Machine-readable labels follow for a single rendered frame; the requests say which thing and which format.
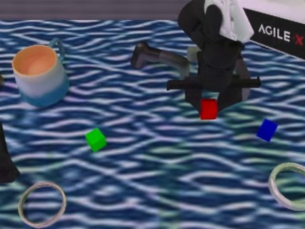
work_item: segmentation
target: cup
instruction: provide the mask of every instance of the cup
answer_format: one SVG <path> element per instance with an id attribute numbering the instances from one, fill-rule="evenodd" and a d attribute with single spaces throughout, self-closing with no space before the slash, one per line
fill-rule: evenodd
<path id="1" fill-rule="evenodd" d="M 59 56 L 53 47 L 58 45 Z M 19 51 L 12 62 L 21 98 L 27 103 L 46 107 L 59 102 L 69 89 L 62 65 L 65 52 L 58 38 L 49 45 L 33 45 Z"/>

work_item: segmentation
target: white ring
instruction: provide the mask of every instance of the white ring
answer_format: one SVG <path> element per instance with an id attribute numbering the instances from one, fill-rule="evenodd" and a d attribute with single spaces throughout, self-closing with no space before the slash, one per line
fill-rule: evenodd
<path id="1" fill-rule="evenodd" d="M 31 192 L 33 192 L 34 190 L 41 188 L 41 187 L 53 187 L 54 189 L 60 191 L 61 197 L 62 197 L 61 209 L 54 217 L 52 217 L 51 219 L 49 219 L 43 223 L 32 223 L 29 220 L 27 220 L 23 214 L 23 203 Z M 66 199 L 66 195 L 65 195 L 64 191 L 62 190 L 62 188 L 52 182 L 44 181 L 44 182 L 39 182 L 39 183 L 34 184 L 33 186 L 29 187 L 22 194 L 21 199 L 18 204 L 18 212 L 19 212 L 19 215 L 20 215 L 21 219 L 23 220 L 23 222 L 25 222 L 27 225 L 29 225 L 33 228 L 46 228 L 59 220 L 59 218 L 65 212 L 66 206 L 67 206 L 67 199 Z"/>
<path id="2" fill-rule="evenodd" d="M 305 202 L 303 201 L 291 201 L 284 197 L 282 193 L 278 190 L 275 179 L 276 176 L 286 170 L 292 170 L 297 173 L 300 173 L 305 176 L 305 167 L 296 163 L 282 163 L 275 167 L 269 177 L 268 186 L 272 196 L 276 199 L 276 201 L 283 205 L 284 207 L 294 210 L 294 211 L 304 211 L 305 210 Z"/>

